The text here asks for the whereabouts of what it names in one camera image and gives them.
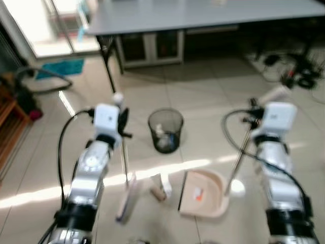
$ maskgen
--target table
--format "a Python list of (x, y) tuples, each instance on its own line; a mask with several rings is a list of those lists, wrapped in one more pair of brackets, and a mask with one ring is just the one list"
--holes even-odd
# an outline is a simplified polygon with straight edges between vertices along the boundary
[(87, 33), (97, 38), (115, 92), (108, 66), (115, 35), (318, 16), (325, 5), (316, 0), (100, 0)]

